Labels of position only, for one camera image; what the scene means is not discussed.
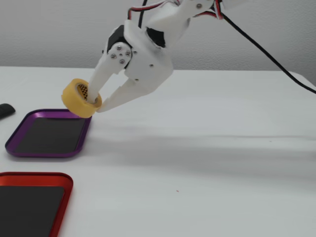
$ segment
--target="white wall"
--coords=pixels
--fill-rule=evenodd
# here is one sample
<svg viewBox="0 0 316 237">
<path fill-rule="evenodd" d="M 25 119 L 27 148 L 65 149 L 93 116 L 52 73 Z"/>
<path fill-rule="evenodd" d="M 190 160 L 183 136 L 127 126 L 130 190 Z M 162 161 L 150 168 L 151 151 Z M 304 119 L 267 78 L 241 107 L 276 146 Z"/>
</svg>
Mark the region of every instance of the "white wall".
<svg viewBox="0 0 316 237">
<path fill-rule="evenodd" d="M 0 66 L 95 67 L 112 29 L 141 3 L 0 0 Z M 316 0 L 251 0 L 225 13 L 288 70 L 316 83 Z M 210 17 L 193 19 L 173 59 L 176 69 L 277 70 L 230 25 Z"/>
</svg>

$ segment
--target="red wire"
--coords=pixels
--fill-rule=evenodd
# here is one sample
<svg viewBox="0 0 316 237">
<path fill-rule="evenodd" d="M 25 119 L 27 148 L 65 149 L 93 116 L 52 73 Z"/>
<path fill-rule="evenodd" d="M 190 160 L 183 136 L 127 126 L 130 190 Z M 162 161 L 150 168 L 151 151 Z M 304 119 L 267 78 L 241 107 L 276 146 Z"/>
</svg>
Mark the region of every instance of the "red wire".
<svg viewBox="0 0 316 237">
<path fill-rule="evenodd" d="M 216 9 L 217 9 L 218 19 L 222 20 L 224 17 L 222 15 L 222 11 L 221 11 L 221 6 L 220 6 L 220 3 L 219 3 L 219 0 L 215 0 L 215 5 L 216 5 Z"/>
<path fill-rule="evenodd" d="M 153 5 L 153 6 L 144 6 L 144 7 L 131 7 L 128 11 L 128 20 L 131 20 L 132 19 L 132 11 L 135 11 L 135 12 L 139 12 L 139 11 L 147 11 L 147 10 L 151 10 L 151 9 L 154 9 L 160 5 L 164 4 L 163 2 L 161 3 L 158 3 L 156 5 Z"/>
<path fill-rule="evenodd" d="M 205 11 L 205 12 L 202 12 L 198 15 L 195 15 L 194 17 L 198 17 L 198 16 L 204 16 L 204 15 L 208 15 L 208 16 L 212 16 L 214 18 L 217 18 L 216 14 L 213 13 L 213 12 L 210 12 L 210 11 Z"/>
</svg>

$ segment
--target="black object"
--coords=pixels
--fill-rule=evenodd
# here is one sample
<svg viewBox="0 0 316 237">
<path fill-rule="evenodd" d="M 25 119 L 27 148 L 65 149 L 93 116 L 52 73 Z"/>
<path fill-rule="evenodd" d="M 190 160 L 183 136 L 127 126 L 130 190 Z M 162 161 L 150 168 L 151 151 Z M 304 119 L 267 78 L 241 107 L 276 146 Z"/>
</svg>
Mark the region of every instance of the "black object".
<svg viewBox="0 0 316 237">
<path fill-rule="evenodd" d="M 163 48 L 166 47 L 166 42 L 164 40 L 164 32 L 156 31 L 156 30 L 151 29 L 151 28 L 147 28 L 147 34 L 148 34 L 149 38 L 151 38 L 152 41 L 156 45 L 163 47 Z"/>
<path fill-rule="evenodd" d="M 15 109 L 9 104 L 0 105 L 0 119 L 15 113 Z"/>
<path fill-rule="evenodd" d="M 224 13 L 222 13 L 224 19 L 232 26 L 235 30 L 237 30 L 242 36 L 244 36 L 247 40 L 252 42 L 258 49 L 261 50 L 274 64 L 276 64 L 289 78 L 291 78 L 296 84 L 303 87 L 304 89 L 310 91 L 311 93 L 316 94 L 316 90 L 304 85 L 299 80 L 297 80 L 287 69 L 285 69 L 271 54 L 269 54 L 260 44 L 258 44 L 253 38 L 251 38 L 246 32 L 244 32 L 241 28 L 239 28 L 234 22 L 231 21 Z"/>
<path fill-rule="evenodd" d="M 0 236 L 49 237 L 63 187 L 0 186 Z"/>
<path fill-rule="evenodd" d="M 37 118 L 15 152 L 33 154 L 74 152 L 84 125 L 83 118 Z"/>
<path fill-rule="evenodd" d="M 143 1 L 143 6 L 146 6 L 146 4 L 147 4 L 147 0 L 144 0 L 144 1 Z M 139 21 L 138 21 L 138 27 L 139 27 L 139 28 L 142 28 L 144 13 L 145 13 L 145 11 L 142 11 L 142 12 L 140 13 L 140 15 L 139 15 Z"/>
<path fill-rule="evenodd" d="M 110 49 L 113 47 L 114 44 L 118 42 L 123 42 L 128 44 L 130 47 L 132 47 L 125 39 L 124 37 L 124 25 L 121 25 L 118 27 L 115 32 L 109 37 L 108 41 L 108 48 L 107 53 L 109 53 Z"/>
</svg>

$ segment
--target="white table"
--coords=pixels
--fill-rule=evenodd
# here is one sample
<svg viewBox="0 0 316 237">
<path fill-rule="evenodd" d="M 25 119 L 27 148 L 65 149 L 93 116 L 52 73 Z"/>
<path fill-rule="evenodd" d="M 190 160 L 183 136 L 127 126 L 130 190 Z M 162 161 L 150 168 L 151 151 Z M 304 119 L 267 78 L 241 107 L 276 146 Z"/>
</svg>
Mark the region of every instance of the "white table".
<svg viewBox="0 0 316 237">
<path fill-rule="evenodd" d="M 0 68 L 0 103 L 17 110 L 0 120 L 0 172 L 72 176 L 60 237 L 316 236 L 316 96 L 282 72 L 175 71 L 96 114 L 75 158 L 5 152 L 26 113 L 64 108 L 64 87 L 92 72 Z"/>
</svg>

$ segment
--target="tape roll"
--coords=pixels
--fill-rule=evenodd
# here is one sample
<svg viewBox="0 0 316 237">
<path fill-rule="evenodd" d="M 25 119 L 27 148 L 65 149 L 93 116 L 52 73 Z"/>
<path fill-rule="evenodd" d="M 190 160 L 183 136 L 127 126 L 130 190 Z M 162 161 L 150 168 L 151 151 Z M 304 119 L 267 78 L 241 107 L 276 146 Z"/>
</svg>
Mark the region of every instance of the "tape roll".
<svg viewBox="0 0 316 237">
<path fill-rule="evenodd" d="M 98 97 L 94 104 L 87 102 L 89 83 L 82 79 L 73 79 L 64 89 L 61 96 L 64 105 L 73 114 L 81 118 L 89 118 L 102 106 L 102 98 Z"/>
</svg>

